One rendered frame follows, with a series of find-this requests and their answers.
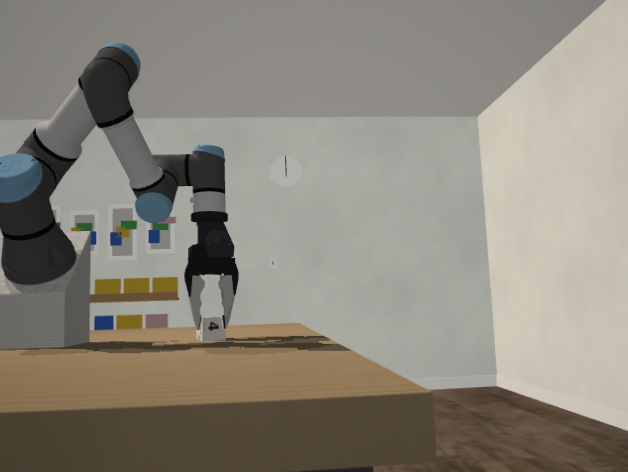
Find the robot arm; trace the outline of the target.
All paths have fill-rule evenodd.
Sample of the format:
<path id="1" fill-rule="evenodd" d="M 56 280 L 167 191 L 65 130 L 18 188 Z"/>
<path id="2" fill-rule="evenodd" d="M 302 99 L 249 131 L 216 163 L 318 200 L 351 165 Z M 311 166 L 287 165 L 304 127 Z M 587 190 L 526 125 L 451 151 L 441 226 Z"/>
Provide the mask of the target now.
<path id="1" fill-rule="evenodd" d="M 15 154 L 0 157 L 1 266 L 11 282 L 46 283 L 75 264 L 74 246 L 56 224 L 50 196 L 96 125 L 130 180 L 142 220 L 165 221 L 178 186 L 193 186 L 193 213 L 226 213 L 221 147 L 198 145 L 193 154 L 152 155 L 128 97 L 140 68 L 137 53 L 128 45 L 101 48 L 51 120 L 39 123 Z"/>

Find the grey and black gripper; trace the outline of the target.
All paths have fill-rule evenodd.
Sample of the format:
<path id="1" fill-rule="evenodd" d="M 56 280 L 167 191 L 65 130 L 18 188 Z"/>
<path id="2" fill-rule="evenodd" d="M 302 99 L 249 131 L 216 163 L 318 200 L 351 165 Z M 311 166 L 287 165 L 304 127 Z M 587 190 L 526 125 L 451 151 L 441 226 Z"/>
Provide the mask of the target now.
<path id="1" fill-rule="evenodd" d="M 198 226 L 198 244 L 188 248 L 188 264 L 185 269 L 184 278 L 193 320 L 197 330 L 199 330 L 202 318 L 200 314 L 200 307 L 202 305 L 200 296 L 205 287 L 205 281 L 200 275 L 220 275 L 218 284 L 221 289 L 221 300 L 224 307 L 222 317 L 224 329 L 226 329 L 230 320 L 235 298 L 234 295 L 236 295 L 238 285 L 238 268 L 235 263 L 235 258 L 209 258 L 207 256 L 203 241 L 201 241 L 200 224 L 217 223 L 217 221 L 218 223 L 226 222 L 228 221 L 228 214 L 218 211 L 194 212 L 191 214 L 191 221 L 196 222 Z M 224 273 L 224 276 L 222 273 Z"/>

